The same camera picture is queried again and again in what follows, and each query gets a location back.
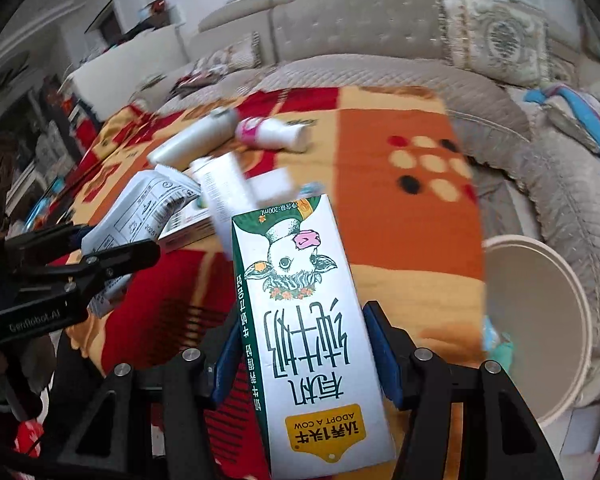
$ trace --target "upholstered headboard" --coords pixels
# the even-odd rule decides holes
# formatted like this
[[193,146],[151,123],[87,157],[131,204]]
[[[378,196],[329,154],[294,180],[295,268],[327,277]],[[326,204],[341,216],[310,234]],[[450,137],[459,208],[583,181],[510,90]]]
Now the upholstered headboard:
[[[438,17],[437,0],[239,0],[200,21],[187,52],[195,59],[256,30],[265,64],[321,54],[440,58]],[[548,23],[564,50],[564,31]],[[575,63],[577,51],[566,48],[561,57]]]

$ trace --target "screw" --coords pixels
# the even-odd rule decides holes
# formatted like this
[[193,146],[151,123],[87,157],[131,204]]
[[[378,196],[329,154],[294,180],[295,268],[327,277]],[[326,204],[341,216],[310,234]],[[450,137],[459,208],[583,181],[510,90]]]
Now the screw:
[[429,361],[433,357],[433,352],[428,348],[416,348],[413,353],[418,361]]
[[490,374],[499,374],[502,371],[502,367],[496,361],[485,362],[484,369]]
[[185,361],[195,361],[199,357],[200,357],[200,350],[198,350],[197,348],[187,348],[182,353],[182,358]]
[[126,363],[120,363],[113,369],[113,373],[115,373],[118,377],[124,377],[131,371],[131,365]]

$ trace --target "wall molding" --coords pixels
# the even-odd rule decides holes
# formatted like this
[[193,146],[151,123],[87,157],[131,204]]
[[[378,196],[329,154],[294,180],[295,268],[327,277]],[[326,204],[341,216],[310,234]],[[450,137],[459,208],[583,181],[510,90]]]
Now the wall molding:
[[45,28],[47,25],[57,21],[65,15],[82,8],[86,0],[67,0],[63,4],[53,7],[51,10],[38,16],[35,20],[18,29],[14,34],[0,42],[0,62],[6,55],[16,49],[23,41]]

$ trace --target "gray bedding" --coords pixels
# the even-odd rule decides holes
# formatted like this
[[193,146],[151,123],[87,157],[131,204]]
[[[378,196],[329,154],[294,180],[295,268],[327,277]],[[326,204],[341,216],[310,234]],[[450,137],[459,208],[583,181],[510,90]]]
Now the gray bedding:
[[[421,85],[444,99],[464,153],[479,164],[505,171],[534,202],[542,238],[582,282],[597,344],[600,160],[529,110],[523,111],[494,82],[435,60],[318,56],[280,67],[256,89],[346,85]],[[525,112],[531,113],[533,127]]]

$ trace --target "yellow label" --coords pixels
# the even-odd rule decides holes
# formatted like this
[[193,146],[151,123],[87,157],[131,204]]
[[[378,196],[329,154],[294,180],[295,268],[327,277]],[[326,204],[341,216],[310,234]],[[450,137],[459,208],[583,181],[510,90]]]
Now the yellow label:
[[366,437],[357,404],[288,416],[285,424],[291,449],[311,453],[329,463],[340,460],[347,449]]

